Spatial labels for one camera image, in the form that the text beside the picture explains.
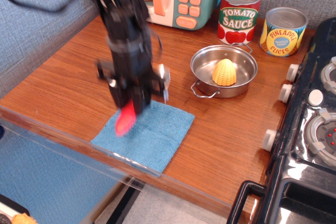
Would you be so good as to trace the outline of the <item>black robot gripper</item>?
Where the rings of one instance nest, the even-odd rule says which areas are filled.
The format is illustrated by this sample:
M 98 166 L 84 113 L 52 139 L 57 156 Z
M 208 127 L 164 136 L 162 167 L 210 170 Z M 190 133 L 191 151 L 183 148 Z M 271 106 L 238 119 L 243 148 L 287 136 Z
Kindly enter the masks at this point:
M 125 107 L 132 99 L 136 115 L 151 102 L 151 92 L 148 89 L 131 89 L 141 77 L 150 73 L 152 49 L 150 41 L 133 41 L 125 44 L 115 44 L 107 39 L 112 53 L 112 60 L 97 60 L 95 65 L 98 78 L 108 83 L 110 93 L 118 108 Z

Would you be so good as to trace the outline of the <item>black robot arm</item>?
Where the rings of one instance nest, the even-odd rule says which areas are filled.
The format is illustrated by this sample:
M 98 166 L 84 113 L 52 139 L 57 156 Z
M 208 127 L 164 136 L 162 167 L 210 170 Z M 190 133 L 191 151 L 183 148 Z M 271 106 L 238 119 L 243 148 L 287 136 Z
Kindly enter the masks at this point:
M 92 0 L 108 33 L 111 61 L 97 61 L 99 78 L 109 84 L 118 108 L 133 105 L 139 115 L 152 95 L 166 98 L 163 78 L 152 67 L 151 31 L 144 0 Z

